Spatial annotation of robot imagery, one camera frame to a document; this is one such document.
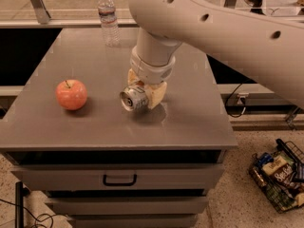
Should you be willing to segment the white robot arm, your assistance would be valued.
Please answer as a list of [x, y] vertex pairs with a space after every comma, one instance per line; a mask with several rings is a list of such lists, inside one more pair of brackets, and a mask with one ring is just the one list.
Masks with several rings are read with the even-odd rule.
[[205, 0], [129, 0], [142, 29], [133, 70], [145, 83], [164, 80], [180, 41], [304, 108], [304, 25], [218, 7]]

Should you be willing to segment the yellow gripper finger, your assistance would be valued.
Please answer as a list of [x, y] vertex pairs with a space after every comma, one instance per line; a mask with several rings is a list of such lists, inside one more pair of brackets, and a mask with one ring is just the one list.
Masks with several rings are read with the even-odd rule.
[[148, 99], [148, 108], [155, 108], [163, 99], [167, 89], [167, 82], [158, 85], [145, 85], [144, 90]]
[[132, 85], [143, 86], [144, 85], [144, 82], [140, 80], [140, 78], [134, 72], [134, 70], [132, 68], [130, 68], [128, 71], [127, 81], [130, 86], [132, 86]]

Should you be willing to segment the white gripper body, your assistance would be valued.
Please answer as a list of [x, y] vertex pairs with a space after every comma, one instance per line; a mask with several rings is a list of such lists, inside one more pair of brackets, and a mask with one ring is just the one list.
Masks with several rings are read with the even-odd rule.
[[131, 51], [130, 67], [146, 85], [157, 85], [166, 81], [170, 77], [175, 63], [176, 58], [172, 56], [168, 64], [153, 66], [151, 63], [146, 63], [140, 58], [136, 47], [133, 47]]

